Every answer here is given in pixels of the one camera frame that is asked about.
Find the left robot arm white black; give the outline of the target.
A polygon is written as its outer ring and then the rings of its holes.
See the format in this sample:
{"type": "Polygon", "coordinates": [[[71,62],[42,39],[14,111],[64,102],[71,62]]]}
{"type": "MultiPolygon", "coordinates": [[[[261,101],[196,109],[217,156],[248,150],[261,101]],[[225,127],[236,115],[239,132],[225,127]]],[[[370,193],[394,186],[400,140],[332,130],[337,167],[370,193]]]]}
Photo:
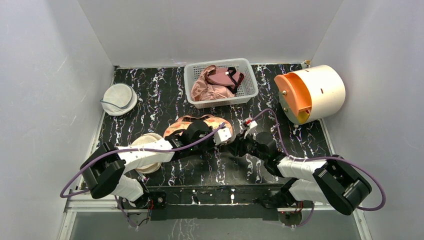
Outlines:
{"type": "Polygon", "coordinates": [[[150,194],[140,180],[127,177],[127,172],[208,151],[231,137],[232,133],[225,123],[213,128],[202,120],[196,120],[186,129],[174,130],[152,142],[133,146],[105,143],[80,166],[80,173],[93,199],[114,195],[137,208],[144,208],[149,203],[150,194]]]}

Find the peach patterned mesh laundry bag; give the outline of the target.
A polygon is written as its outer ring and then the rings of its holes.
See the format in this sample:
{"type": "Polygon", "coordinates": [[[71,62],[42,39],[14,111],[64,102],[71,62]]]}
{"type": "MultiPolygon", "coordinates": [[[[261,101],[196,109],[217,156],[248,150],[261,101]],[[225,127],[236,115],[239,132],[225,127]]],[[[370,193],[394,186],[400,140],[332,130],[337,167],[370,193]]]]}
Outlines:
{"type": "Polygon", "coordinates": [[[172,123],[165,130],[162,136],[165,138],[177,130],[186,130],[189,127],[189,125],[194,123],[196,120],[205,122],[209,127],[212,127],[213,129],[218,128],[221,123],[225,123],[225,127],[228,128],[229,132],[233,135],[234,130],[229,121],[227,121],[226,119],[222,117],[206,114],[201,117],[194,117],[190,115],[182,116],[176,122],[172,123]]]}

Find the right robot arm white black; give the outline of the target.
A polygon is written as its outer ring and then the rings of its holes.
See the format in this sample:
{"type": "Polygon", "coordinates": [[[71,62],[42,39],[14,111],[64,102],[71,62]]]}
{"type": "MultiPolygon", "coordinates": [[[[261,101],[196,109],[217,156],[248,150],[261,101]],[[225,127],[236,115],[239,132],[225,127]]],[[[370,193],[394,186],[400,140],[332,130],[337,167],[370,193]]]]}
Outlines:
{"type": "Polygon", "coordinates": [[[295,207],[299,202],[310,201],[329,204],[348,216],[372,192],[368,181],[348,163],[292,159],[278,149],[267,132],[256,136],[239,133],[226,149],[235,157],[256,157],[273,176],[288,179],[279,191],[258,199],[265,208],[295,207]]]}

